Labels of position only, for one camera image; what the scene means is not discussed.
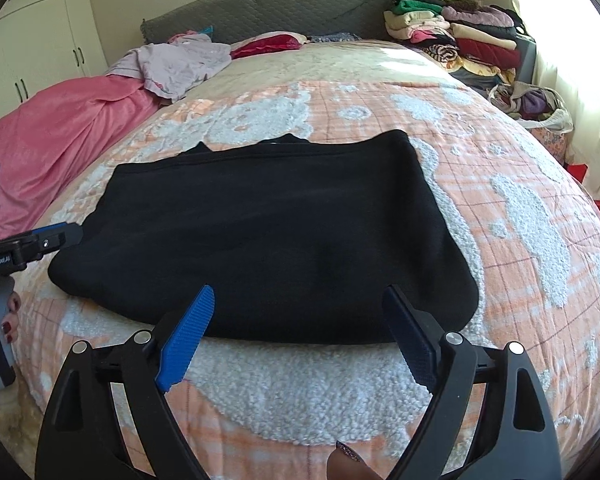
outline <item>white curtain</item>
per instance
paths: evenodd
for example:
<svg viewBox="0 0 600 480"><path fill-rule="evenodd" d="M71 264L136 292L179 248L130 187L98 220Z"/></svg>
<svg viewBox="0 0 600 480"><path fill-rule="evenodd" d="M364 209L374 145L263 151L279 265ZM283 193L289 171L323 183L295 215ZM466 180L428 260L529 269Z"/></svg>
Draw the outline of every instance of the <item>white curtain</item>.
<svg viewBox="0 0 600 480"><path fill-rule="evenodd" d="M513 0L538 44L534 83L555 89L574 122L568 163L587 164L600 200L600 15L590 0Z"/></svg>

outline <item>folded green towel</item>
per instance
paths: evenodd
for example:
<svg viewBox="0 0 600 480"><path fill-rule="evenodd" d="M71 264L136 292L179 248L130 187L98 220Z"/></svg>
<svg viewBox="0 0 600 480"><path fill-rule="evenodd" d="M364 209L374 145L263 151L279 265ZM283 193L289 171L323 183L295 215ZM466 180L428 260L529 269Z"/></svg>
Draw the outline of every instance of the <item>folded green towel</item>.
<svg viewBox="0 0 600 480"><path fill-rule="evenodd" d="M418 0L401 0L392 11L396 16L401 16L407 12L414 10L430 10L434 14L441 14L442 7L439 5L426 4L425 2L419 2Z"/></svg>

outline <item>wardrobe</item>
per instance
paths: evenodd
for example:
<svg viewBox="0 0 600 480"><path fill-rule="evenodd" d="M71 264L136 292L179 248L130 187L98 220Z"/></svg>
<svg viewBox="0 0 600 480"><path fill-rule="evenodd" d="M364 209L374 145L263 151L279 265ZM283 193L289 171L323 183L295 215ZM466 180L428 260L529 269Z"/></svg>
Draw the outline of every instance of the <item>wardrobe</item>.
<svg viewBox="0 0 600 480"><path fill-rule="evenodd" d="M0 118L51 85L106 69L90 0L8 0L0 10Z"/></svg>

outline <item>silver bolt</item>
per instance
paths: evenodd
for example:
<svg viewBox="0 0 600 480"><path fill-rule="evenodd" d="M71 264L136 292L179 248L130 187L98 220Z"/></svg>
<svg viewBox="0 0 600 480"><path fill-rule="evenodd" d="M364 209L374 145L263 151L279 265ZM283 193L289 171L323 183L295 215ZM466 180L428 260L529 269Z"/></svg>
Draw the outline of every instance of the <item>silver bolt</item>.
<svg viewBox="0 0 600 480"><path fill-rule="evenodd" d="M462 336L456 332L449 332L447 335L445 335L445 339L452 345L461 345L463 341Z"/></svg>
<svg viewBox="0 0 600 480"><path fill-rule="evenodd" d="M147 330L142 330L142 332L138 332L134 336L134 341L139 345L143 345L151 341L151 332L147 332Z"/></svg>
<svg viewBox="0 0 600 480"><path fill-rule="evenodd" d="M71 350L73 351L74 354L81 354L83 353L85 350L87 349L87 343L85 343L84 341L78 341L76 344L74 344L74 346L71 348Z"/></svg>
<svg viewBox="0 0 600 480"><path fill-rule="evenodd" d="M516 355L522 355L525 352L525 347L523 347L517 341L514 341L513 343L509 343L509 350Z"/></svg>

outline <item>blue gripper pad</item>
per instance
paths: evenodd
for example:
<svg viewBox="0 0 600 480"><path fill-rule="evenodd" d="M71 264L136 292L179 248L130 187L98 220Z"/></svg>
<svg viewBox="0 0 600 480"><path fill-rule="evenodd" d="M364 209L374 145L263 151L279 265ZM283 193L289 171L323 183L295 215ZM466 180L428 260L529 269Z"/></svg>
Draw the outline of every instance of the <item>blue gripper pad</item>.
<svg viewBox="0 0 600 480"><path fill-rule="evenodd" d="M415 310L396 286L385 290L382 310L413 379L433 393L440 364L438 341L444 333L440 325L428 312Z"/></svg>
<svg viewBox="0 0 600 480"><path fill-rule="evenodd" d="M160 369L155 384L162 393L184 379L216 304L214 290L205 285L180 319L160 354Z"/></svg>

